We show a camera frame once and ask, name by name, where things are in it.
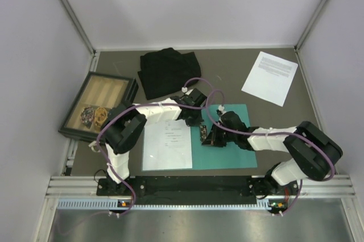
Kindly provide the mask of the black folder clip mechanism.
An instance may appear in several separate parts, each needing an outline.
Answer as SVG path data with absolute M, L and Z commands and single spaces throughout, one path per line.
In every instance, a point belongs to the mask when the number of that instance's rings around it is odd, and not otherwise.
M 206 125 L 201 125 L 200 128 L 200 141 L 204 142 L 207 138 L 207 127 Z

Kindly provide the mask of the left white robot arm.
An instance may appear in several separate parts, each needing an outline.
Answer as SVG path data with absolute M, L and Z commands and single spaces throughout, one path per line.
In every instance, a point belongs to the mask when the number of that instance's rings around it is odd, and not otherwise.
M 186 90 L 159 102 L 132 104 L 122 102 L 108 113 L 94 143 L 104 155 L 106 177 L 98 181 L 97 195 L 121 195 L 133 188 L 129 185 L 129 153 L 148 125 L 183 120 L 189 127 L 202 122 L 201 110 L 207 96 L 198 89 Z

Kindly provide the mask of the white zip tie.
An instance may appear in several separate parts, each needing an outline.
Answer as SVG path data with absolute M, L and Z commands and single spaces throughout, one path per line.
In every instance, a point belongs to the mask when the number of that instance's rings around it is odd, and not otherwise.
M 92 152 L 94 153 L 100 153 L 100 149 L 97 146 L 97 142 L 96 141 L 92 141 L 91 143 L 88 144 L 88 147 L 92 150 Z

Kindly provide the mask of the black folded cloth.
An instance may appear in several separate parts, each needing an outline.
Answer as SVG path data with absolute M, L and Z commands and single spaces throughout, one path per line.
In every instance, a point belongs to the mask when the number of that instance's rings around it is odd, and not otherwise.
M 152 100 L 180 91 L 186 81 L 201 77 L 201 67 L 194 52 L 166 48 L 142 55 L 138 76 L 146 99 Z

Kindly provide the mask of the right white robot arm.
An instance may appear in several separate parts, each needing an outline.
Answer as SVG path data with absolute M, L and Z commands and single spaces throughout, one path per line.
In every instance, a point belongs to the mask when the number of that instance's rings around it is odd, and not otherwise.
M 217 111 L 219 120 L 202 138 L 202 145 L 225 147 L 234 143 L 247 151 L 278 151 L 289 153 L 291 159 L 275 164 L 252 192 L 268 196 L 279 194 L 286 186 L 309 178 L 325 181 L 335 173 L 335 164 L 343 155 L 342 149 L 318 127 L 303 121 L 285 129 L 248 127 L 233 111 Z

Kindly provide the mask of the white paper sheet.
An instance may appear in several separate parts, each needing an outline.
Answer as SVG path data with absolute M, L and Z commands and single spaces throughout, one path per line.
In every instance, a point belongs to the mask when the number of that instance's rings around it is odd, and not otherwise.
M 297 68 L 295 62 L 259 52 L 241 90 L 282 107 Z
M 143 171 L 191 168 L 191 128 L 185 121 L 159 122 L 144 129 Z

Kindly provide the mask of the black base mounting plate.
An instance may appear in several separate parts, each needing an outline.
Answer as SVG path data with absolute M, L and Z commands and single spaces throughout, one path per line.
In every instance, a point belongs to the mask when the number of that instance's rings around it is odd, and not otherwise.
M 138 205 L 242 205 L 255 204 L 258 197 L 297 193 L 297 182 L 279 186 L 252 176 L 136 176 L 126 183 L 102 178 L 96 195 L 130 197 L 135 192 Z

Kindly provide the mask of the black glass-lid display box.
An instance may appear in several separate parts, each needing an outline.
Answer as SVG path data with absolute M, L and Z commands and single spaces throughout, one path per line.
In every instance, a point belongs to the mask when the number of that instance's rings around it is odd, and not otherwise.
M 59 133 L 75 140 L 95 141 L 109 111 L 121 102 L 133 102 L 138 88 L 134 78 L 89 72 Z

